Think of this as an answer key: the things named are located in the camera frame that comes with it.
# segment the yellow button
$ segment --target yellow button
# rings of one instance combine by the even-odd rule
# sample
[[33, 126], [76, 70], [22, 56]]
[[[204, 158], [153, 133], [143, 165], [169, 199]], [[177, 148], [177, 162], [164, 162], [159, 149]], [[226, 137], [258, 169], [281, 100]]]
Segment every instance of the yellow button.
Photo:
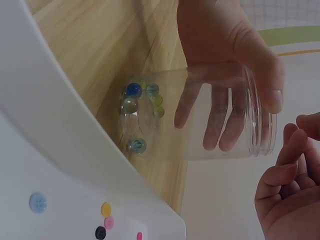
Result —
[[109, 203], [105, 202], [104, 204], [102, 204], [102, 206], [101, 206], [101, 214], [105, 218], [107, 218], [107, 217], [109, 217], [111, 215], [111, 206], [110, 206]]

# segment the wooden table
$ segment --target wooden table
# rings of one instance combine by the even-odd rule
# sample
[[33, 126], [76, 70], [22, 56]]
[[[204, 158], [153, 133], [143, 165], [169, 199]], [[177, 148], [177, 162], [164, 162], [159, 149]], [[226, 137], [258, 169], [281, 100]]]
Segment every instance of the wooden table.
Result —
[[[120, 102], [130, 78], [186, 66], [176, 24], [178, 0], [26, 3], [74, 88], [116, 144], [122, 131], [115, 103]], [[129, 160], [179, 214], [187, 162]]]

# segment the fingernail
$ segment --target fingernail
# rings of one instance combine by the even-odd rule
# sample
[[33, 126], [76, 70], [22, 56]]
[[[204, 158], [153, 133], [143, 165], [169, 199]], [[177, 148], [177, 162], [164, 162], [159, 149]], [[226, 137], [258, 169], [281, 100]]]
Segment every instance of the fingernail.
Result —
[[279, 90], [267, 91], [264, 94], [265, 109], [271, 114], [277, 114], [284, 104], [282, 92]]

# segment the blue marble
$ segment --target blue marble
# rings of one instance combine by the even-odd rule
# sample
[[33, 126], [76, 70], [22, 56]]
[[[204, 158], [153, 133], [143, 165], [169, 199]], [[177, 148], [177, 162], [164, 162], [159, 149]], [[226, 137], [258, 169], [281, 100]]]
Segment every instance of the blue marble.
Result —
[[144, 139], [138, 138], [130, 142], [128, 149], [135, 154], [143, 154], [147, 149], [147, 143]]
[[125, 94], [128, 97], [139, 98], [142, 94], [142, 87], [139, 83], [132, 82], [126, 87]]
[[148, 97], [156, 96], [159, 93], [159, 86], [154, 83], [149, 84], [146, 86], [145, 92], [148, 95]]
[[41, 192], [34, 192], [29, 198], [29, 207], [35, 214], [42, 214], [47, 208], [46, 196]]

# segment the clear plastic jar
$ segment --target clear plastic jar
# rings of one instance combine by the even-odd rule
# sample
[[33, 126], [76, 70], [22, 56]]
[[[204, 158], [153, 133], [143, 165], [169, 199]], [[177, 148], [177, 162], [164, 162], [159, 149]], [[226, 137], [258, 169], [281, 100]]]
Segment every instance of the clear plastic jar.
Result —
[[277, 117], [245, 66], [215, 65], [135, 77], [123, 92], [127, 150], [148, 159], [214, 160], [270, 154]]

